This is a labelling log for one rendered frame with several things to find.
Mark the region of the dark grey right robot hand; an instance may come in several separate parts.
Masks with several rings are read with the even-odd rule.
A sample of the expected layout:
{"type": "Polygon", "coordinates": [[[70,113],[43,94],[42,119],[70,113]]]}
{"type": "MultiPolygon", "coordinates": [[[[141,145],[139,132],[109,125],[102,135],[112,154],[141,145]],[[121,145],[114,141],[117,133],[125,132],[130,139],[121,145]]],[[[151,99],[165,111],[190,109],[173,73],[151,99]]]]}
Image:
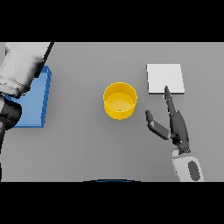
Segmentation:
{"type": "Polygon", "coordinates": [[[156,121],[149,110],[145,111],[147,126],[151,132],[162,139],[171,139],[172,143],[178,147],[178,154],[190,153],[190,141],[186,122],[180,111],[175,109],[172,94],[167,86],[164,87],[164,99],[170,118],[170,128],[167,129],[156,121]]]}

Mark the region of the pale square measuring scale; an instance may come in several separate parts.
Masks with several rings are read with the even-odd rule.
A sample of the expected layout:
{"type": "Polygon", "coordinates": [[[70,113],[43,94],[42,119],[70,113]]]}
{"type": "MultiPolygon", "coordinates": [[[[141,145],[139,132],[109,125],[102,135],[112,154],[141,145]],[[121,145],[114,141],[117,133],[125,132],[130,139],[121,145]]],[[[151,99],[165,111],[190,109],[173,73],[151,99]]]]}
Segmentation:
{"type": "Polygon", "coordinates": [[[180,64],[147,64],[148,92],[162,95],[167,86],[172,94],[185,92],[180,64]]]}

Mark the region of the yellow bowl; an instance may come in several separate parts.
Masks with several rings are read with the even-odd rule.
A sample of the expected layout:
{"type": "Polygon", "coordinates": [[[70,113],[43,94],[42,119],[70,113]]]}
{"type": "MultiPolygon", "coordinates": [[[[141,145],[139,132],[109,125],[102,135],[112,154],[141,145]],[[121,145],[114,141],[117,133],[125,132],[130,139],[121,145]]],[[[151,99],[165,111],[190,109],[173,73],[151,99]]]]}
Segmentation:
{"type": "Polygon", "coordinates": [[[103,93],[103,107],[112,119],[124,120],[132,116],[137,105],[137,91],[126,82],[114,82],[103,93]]]}

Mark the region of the blue tray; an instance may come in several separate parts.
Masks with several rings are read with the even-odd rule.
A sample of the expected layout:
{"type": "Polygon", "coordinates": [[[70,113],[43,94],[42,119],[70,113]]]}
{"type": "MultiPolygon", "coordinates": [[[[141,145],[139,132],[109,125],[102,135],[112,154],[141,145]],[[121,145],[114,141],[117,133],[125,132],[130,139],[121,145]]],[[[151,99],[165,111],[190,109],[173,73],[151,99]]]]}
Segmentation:
{"type": "Polygon", "coordinates": [[[46,122],[46,109],[49,99],[52,73],[44,66],[39,77],[32,81],[31,89],[19,99],[4,97],[22,106],[22,115],[15,128],[43,128],[46,122]]]}

